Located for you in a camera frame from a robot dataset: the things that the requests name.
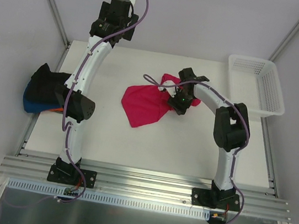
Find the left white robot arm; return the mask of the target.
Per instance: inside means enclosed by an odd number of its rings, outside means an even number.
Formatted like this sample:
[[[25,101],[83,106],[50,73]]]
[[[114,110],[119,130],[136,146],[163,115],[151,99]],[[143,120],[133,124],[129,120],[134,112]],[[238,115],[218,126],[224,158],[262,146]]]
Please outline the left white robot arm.
[[[66,134],[63,151],[52,167],[66,183],[78,180],[81,161],[81,141],[84,122],[95,111],[95,103],[87,97],[95,74],[107,55],[121,39],[130,41],[138,22],[134,12],[136,0],[103,2],[99,16],[92,23],[86,50],[77,68],[64,84],[55,88],[59,104],[63,107],[62,129]]]

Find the pink t shirt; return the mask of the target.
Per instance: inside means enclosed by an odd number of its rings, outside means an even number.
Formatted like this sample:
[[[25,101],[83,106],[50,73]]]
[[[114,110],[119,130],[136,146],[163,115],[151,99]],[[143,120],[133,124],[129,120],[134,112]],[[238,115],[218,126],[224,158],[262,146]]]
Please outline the pink t shirt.
[[[170,94],[154,85],[130,86],[122,96],[121,103],[131,127],[158,122],[167,112]]]

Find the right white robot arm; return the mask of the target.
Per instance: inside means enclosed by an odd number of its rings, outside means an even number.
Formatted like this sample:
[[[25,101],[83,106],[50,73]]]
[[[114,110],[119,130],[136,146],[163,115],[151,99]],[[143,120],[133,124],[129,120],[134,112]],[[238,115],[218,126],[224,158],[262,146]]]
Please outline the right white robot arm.
[[[192,68],[179,72],[180,84],[168,105],[178,115],[184,115],[194,99],[202,101],[215,115],[213,137],[218,151],[218,166],[211,189],[202,190],[197,200],[212,209],[221,207],[236,195],[233,176],[239,153],[246,147],[250,137],[247,106],[232,104],[227,98],[206,84],[209,79],[196,76]]]

